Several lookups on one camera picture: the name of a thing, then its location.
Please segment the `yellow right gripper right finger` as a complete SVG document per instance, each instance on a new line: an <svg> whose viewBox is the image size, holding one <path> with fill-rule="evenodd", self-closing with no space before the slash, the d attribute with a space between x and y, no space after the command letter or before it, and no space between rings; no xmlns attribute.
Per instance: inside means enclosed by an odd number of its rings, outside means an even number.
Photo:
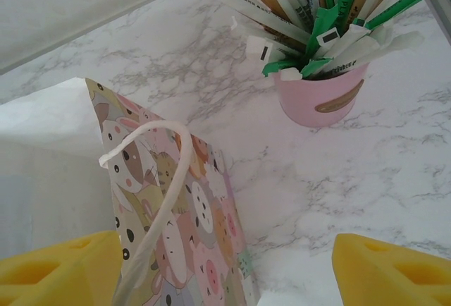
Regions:
<svg viewBox="0 0 451 306"><path fill-rule="evenodd" d="M352 233L333 245L344 305L449 305L450 260Z"/></svg>

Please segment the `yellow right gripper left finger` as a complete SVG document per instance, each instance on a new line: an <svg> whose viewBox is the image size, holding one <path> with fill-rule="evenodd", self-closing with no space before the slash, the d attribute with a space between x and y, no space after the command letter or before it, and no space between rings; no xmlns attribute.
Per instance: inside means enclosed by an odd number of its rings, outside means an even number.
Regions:
<svg viewBox="0 0 451 306"><path fill-rule="evenodd" d="M115 231L1 260L2 305L110 305L122 266Z"/></svg>

